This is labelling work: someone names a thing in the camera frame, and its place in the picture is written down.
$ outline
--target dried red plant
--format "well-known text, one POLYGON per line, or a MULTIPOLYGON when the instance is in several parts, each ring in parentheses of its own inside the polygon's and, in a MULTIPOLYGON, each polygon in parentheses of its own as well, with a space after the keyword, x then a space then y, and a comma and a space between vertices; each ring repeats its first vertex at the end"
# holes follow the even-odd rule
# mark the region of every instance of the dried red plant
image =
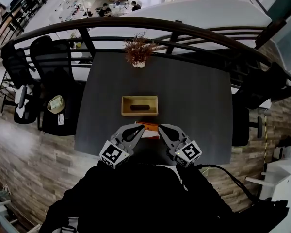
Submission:
POLYGON ((148 39, 145 38, 145 34, 145 32, 138 33, 133 40, 125 41, 126 59, 132 65, 138 62, 145 62, 158 45, 153 42, 149 43, 148 39))

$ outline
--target white flower pot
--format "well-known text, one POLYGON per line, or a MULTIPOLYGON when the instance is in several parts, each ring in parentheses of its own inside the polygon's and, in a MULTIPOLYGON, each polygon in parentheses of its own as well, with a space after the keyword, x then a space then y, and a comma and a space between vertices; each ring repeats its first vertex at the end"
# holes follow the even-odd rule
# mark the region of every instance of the white flower pot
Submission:
POLYGON ((136 62, 134 64, 132 64, 134 67, 139 67, 139 68, 144 68, 145 65, 146 65, 146 62, 143 61, 143 62, 136 62))

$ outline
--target curved white wall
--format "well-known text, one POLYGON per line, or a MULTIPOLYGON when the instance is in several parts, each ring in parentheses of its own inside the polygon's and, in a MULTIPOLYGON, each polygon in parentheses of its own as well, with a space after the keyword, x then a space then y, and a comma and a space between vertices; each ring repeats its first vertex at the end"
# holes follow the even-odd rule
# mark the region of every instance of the curved white wall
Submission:
MULTIPOLYGON (((177 0, 166 2, 137 10, 124 15, 126 17, 147 17, 175 21, 197 26, 200 28, 214 28, 225 26, 267 26, 271 19, 260 9, 244 0, 177 0)), ((144 29, 136 28, 95 28, 89 31, 91 36, 135 36, 144 29)), ((156 38, 170 33, 156 30, 146 30, 147 38, 156 38)), ((252 40, 242 43, 255 46, 252 40)), ((122 42, 95 42, 97 48, 123 48, 122 42)), ((224 48, 214 43, 198 44, 200 48, 224 48)), ((183 50, 175 49, 174 53, 183 50)))

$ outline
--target wooden floor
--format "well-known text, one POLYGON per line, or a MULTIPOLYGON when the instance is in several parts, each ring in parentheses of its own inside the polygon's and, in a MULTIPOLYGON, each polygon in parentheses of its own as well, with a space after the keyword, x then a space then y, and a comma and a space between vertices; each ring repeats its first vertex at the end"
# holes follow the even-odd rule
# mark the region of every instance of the wooden floor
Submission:
MULTIPOLYGON (((280 63, 271 43, 261 52, 280 63)), ((48 207, 96 165, 97 159, 74 151, 72 136, 52 136, 39 132, 36 124, 14 123, 12 108, 7 108, 0 117, 0 180, 12 191, 14 210, 33 224, 42 223, 48 207)), ((264 118, 264 111, 251 111, 250 119, 254 121, 258 115, 264 118)), ((291 136, 291 99, 274 103, 266 115, 270 161, 279 140, 291 136)), ((250 129, 248 146, 233 148, 231 163, 223 166, 242 182, 246 176, 259 177, 263 168, 265 141, 257 139, 256 134, 256 129, 250 129)), ((250 205, 246 195, 222 171, 209 169, 208 180, 234 211, 250 205)), ((252 193, 257 192, 256 185, 245 184, 252 193)), ((90 191, 84 191, 84 199, 90 199, 90 191)))

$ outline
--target cardboard box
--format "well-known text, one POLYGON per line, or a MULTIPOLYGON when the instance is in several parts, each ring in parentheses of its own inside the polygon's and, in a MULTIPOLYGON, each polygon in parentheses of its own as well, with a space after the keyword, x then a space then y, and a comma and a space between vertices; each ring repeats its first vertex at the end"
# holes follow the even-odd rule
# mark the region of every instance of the cardboard box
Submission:
POLYGON ((158 114, 159 105, 157 96, 122 97, 122 116, 157 116, 158 114))

